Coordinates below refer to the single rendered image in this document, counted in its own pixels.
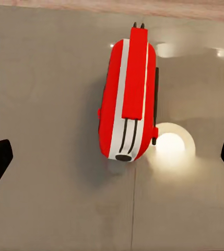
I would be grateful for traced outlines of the radio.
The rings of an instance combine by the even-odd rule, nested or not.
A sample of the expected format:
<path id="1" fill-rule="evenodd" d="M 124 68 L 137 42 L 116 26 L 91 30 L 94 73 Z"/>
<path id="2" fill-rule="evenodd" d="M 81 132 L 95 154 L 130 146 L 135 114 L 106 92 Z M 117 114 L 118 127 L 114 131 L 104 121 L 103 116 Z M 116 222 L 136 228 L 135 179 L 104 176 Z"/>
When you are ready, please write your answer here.
<path id="1" fill-rule="evenodd" d="M 148 29 L 131 28 L 130 39 L 119 41 L 111 52 L 107 86 L 99 109 L 100 150 L 107 159 L 131 162 L 152 140 L 156 126 L 159 68 Z"/>

